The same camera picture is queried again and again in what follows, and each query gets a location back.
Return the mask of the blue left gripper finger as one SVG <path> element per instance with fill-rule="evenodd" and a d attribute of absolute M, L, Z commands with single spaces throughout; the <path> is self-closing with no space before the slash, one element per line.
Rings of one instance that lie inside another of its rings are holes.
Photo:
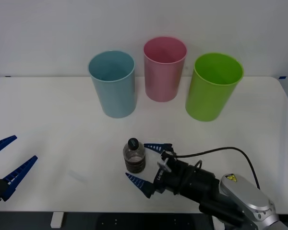
<path fill-rule="evenodd" d="M 0 151 L 17 139 L 16 135 L 0 140 Z"/>
<path fill-rule="evenodd" d="M 16 170 L 5 176 L 2 180 L 4 181 L 5 188 L 0 196 L 3 201 L 7 201 L 12 194 L 15 192 L 16 187 L 24 179 L 29 170 L 37 161 L 38 157 L 35 155 L 19 166 Z"/>

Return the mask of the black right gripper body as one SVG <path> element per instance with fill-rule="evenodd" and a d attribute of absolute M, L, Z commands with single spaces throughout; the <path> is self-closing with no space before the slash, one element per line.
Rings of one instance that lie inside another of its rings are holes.
<path fill-rule="evenodd" d="M 163 193 L 165 190 L 182 196 L 194 196 L 194 189 L 190 178 L 195 166 L 173 158 L 171 155 L 162 155 L 158 163 L 159 170 L 154 178 L 155 191 Z"/>

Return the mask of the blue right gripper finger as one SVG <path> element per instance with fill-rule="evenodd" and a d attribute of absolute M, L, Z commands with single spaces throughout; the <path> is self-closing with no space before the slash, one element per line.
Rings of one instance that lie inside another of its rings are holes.
<path fill-rule="evenodd" d="M 145 143 L 144 147 L 155 151 L 159 154 L 162 154 L 163 152 L 174 152 L 172 144 L 170 143 L 164 143 L 164 144 L 157 144 L 157 143 Z"/>
<path fill-rule="evenodd" d="M 138 178 L 127 172 L 125 174 L 129 178 L 129 180 L 145 195 L 145 197 L 150 198 L 151 195 L 154 194 L 156 189 L 153 183 Z"/>

